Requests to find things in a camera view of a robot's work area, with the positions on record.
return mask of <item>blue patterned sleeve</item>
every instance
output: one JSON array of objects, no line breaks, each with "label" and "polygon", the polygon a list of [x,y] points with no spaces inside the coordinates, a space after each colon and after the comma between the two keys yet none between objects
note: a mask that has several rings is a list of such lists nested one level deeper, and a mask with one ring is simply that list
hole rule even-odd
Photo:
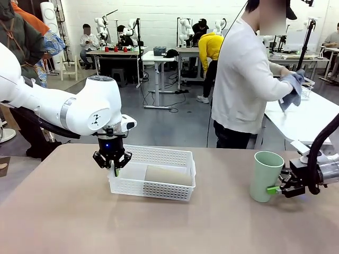
[{"label": "blue patterned sleeve", "polygon": [[55,56],[65,48],[65,43],[54,32],[49,30],[44,35],[44,46],[50,56]]}]

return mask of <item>person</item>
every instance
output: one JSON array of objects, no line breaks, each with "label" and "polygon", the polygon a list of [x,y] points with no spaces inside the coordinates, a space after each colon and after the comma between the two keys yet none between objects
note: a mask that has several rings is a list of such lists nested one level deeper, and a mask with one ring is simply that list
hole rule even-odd
[{"label": "person", "polygon": [[[34,27],[43,35],[44,47],[46,51],[43,55],[43,59],[50,59],[52,56],[55,56],[63,51],[65,48],[65,43],[59,36],[51,31],[49,27],[46,26],[40,19],[19,8],[17,0],[11,0],[11,2],[14,12],[22,16],[25,21],[27,21],[32,27]],[[41,81],[41,86],[47,87],[47,73],[44,67],[43,59],[40,59],[39,62],[34,65],[34,68]]]},{"label": "person", "polygon": [[[37,85],[41,85],[34,65],[45,53],[43,36],[22,16],[14,13],[11,0],[0,0],[0,43],[7,46],[16,56],[21,65],[21,75],[34,79]],[[10,113],[21,129],[20,133],[31,145],[26,152],[27,156],[42,160],[46,158],[53,151],[53,147],[46,141],[39,122],[27,119],[13,108]]]},{"label": "person", "polygon": [[[213,81],[216,79],[219,52],[224,41],[224,37],[216,35],[215,33],[197,33],[193,42],[198,41],[199,57],[202,63],[203,76],[205,78],[203,84],[203,95],[197,97],[198,102],[210,103],[208,97],[210,96]],[[207,58],[212,59],[208,65]]]},{"label": "person", "polygon": [[91,33],[91,26],[88,24],[83,25],[84,34],[80,38],[80,46],[83,47],[82,51],[80,52],[80,57],[83,60],[84,64],[86,64],[85,69],[89,70],[91,65],[92,69],[95,70],[95,60],[94,56],[91,55],[92,63],[90,63],[87,59],[87,52],[92,50],[97,50],[99,47],[99,40],[97,37]]},{"label": "person", "polygon": [[123,34],[123,31],[124,31],[125,28],[126,27],[124,25],[118,26],[118,28],[117,28],[118,35],[119,35],[118,41],[123,47],[133,46],[133,41],[132,41],[131,37],[126,35],[126,34]]},{"label": "person", "polygon": [[273,77],[289,76],[291,72],[268,61],[265,46],[256,34],[260,28],[280,23],[285,16],[297,18],[290,0],[249,0],[242,18],[226,35],[219,54],[211,116],[217,148],[246,149],[251,134],[261,128],[266,103],[293,91],[288,81]]},{"label": "person", "polygon": [[[339,23],[338,23],[338,25],[337,25],[337,31],[331,33],[331,34],[326,38],[325,42],[323,43],[323,46],[325,46],[325,47],[327,47],[327,48],[339,48]],[[331,52],[331,51],[325,51],[325,52],[324,52],[324,57],[326,57],[327,59],[330,59],[330,58],[331,58],[331,55],[332,55],[332,52]],[[331,65],[330,65],[330,67],[329,67],[329,72],[330,72],[330,73],[328,74],[329,76],[332,75],[331,72],[332,72],[332,70],[333,70],[333,68],[334,68],[334,65],[335,65],[335,59],[336,59],[336,56],[337,56],[337,55],[338,55],[337,53],[335,53],[335,54],[333,55],[333,58],[332,58],[332,61],[331,61]],[[321,76],[324,76],[325,74],[326,74],[326,71],[319,73],[319,75],[321,75]]]},{"label": "person", "polygon": [[207,25],[207,20],[201,19],[197,24],[194,24],[192,27],[194,34],[196,33],[202,33],[202,34],[207,34],[207,29],[209,29]]}]

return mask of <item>white round base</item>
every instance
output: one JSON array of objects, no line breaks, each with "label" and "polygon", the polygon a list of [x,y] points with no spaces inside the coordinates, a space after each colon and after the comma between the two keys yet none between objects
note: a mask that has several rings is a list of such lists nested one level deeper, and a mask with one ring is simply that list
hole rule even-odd
[{"label": "white round base", "polygon": [[0,143],[4,143],[16,136],[16,132],[12,129],[3,129],[2,138]]}]

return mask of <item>green jacket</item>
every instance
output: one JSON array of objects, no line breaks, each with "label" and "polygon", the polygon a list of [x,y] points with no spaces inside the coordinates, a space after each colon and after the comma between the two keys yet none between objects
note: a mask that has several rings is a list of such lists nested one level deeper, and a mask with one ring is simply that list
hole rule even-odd
[{"label": "green jacket", "polygon": [[[15,54],[20,65],[24,65],[25,63],[35,65],[44,54],[43,36],[20,15],[14,13],[11,0],[0,0],[0,20],[2,20],[8,30],[11,28],[12,19],[14,19],[14,27],[12,30],[14,38],[22,48],[25,56],[12,39],[10,39],[9,49]],[[6,47],[8,47],[7,38],[7,32],[3,26],[0,25],[0,42]],[[41,85],[38,74],[33,66],[21,67],[21,75],[27,78],[34,78],[36,83]]]}]

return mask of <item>cup rim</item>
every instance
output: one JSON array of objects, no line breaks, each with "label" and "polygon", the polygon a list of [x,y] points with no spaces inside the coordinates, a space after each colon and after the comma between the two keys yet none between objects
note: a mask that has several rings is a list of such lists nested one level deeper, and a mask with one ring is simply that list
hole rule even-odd
[{"label": "cup rim", "polygon": [[[280,157],[280,158],[282,159],[282,164],[279,165],[279,166],[269,166],[269,165],[266,165],[266,164],[264,164],[264,163],[258,161],[258,159],[256,158],[256,156],[257,156],[259,153],[263,153],[263,152],[271,153],[271,154],[277,155],[278,157]],[[255,159],[258,163],[260,163],[261,165],[263,165],[263,166],[265,166],[265,167],[269,167],[269,168],[279,168],[279,167],[284,166],[284,164],[285,164],[284,158],[282,158],[279,154],[277,154],[277,153],[275,153],[275,152],[270,152],[270,151],[259,151],[259,152],[256,152],[255,155],[254,155],[254,159]]]}]

